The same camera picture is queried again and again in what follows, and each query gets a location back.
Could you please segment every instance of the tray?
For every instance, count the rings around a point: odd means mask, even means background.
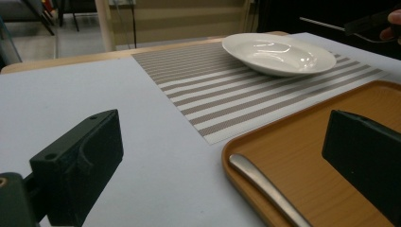
[[[360,114],[401,131],[401,85],[367,83],[238,136],[224,147],[226,175],[268,225],[289,223],[229,165],[231,154],[241,153],[251,160],[313,226],[392,226],[322,157],[332,110]]]

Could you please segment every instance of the white table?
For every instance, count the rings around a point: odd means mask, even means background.
[[[400,61],[293,36],[401,82]],[[209,145],[131,57],[1,75],[0,172],[25,177],[33,155],[110,109],[119,111],[125,154],[84,226],[264,226],[225,177],[220,155],[229,139]]]

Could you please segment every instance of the placemat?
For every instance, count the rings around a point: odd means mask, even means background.
[[[327,72],[271,77],[233,58],[221,43],[132,56],[209,144],[389,75],[335,54],[337,63]]]

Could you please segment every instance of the plate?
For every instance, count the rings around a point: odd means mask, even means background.
[[[242,33],[223,39],[223,48],[255,71],[293,77],[327,71],[336,58],[327,50],[287,36]]]

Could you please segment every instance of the human hand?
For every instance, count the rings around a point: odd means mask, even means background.
[[[391,24],[401,26],[401,9],[391,12],[388,16],[388,20]],[[380,33],[381,40],[389,40],[394,38],[394,34],[390,27],[382,30]],[[398,37],[398,43],[401,44],[401,37]]]

